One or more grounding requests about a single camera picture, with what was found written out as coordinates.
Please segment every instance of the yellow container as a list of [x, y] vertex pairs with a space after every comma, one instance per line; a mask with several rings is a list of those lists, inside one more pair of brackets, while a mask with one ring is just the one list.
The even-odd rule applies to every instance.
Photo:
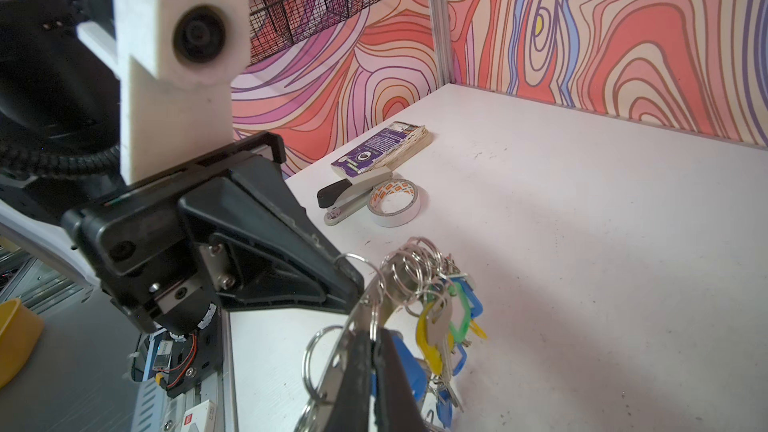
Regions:
[[43, 332], [43, 319], [18, 298], [0, 304], [0, 388], [27, 363]]

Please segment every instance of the patterned wall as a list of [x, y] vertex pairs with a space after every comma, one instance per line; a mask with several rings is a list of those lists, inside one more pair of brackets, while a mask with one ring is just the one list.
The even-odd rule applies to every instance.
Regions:
[[435, 88], [427, 0], [383, 0], [238, 76], [235, 134], [282, 135], [291, 175]]
[[766, 145], [768, 0], [449, 0], [456, 81]]

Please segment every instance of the white box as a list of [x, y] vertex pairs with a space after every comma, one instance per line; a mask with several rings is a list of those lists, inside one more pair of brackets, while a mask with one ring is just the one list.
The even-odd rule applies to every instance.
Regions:
[[184, 422], [181, 423], [181, 432], [214, 432], [215, 421], [216, 404], [206, 400], [187, 410]]

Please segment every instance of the white tabletop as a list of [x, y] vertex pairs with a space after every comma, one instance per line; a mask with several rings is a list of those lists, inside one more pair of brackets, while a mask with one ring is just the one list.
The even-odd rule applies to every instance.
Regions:
[[[379, 262], [424, 235], [474, 275], [489, 340], [455, 379], [455, 432], [768, 427], [767, 151], [460, 86], [393, 119], [435, 135], [397, 169], [426, 199], [409, 224], [327, 227], [315, 198], [391, 120], [288, 184], [341, 252]], [[232, 314], [241, 432], [293, 430], [303, 349], [344, 320]], [[408, 316], [388, 327], [418, 354]]]

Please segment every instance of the tape roll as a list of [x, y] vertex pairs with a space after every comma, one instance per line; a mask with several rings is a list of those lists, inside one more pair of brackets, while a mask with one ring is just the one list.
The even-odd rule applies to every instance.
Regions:
[[371, 191], [368, 210], [373, 221], [382, 227], [407, 224], [418, 214], [421, 201], [416, 184], [404, 178], [394, 178]]

